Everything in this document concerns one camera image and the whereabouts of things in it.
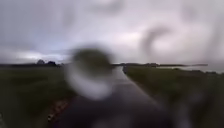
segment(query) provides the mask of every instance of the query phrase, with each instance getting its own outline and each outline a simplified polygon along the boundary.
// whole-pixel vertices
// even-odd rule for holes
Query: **overcast sky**
[[[222,0],[0,0],[0,63],[63,62],[69,50],[97,44],[115,62],[206,62],[221,70],[223,6]]]

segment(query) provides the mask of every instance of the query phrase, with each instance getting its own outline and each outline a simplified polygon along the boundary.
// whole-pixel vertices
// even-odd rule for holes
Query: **grass field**
[[[151,96],[165,97],[171,106],[192,90],[211,94],[212,103],[202,112],[197,127],[218,127],[224,119],[221,74],[149,67],[125,67],[124,72]],[[52,103],[75,95],[59,67],[4,67],[0,68],[0,81],[0,113],[10,128],[45,127]]]

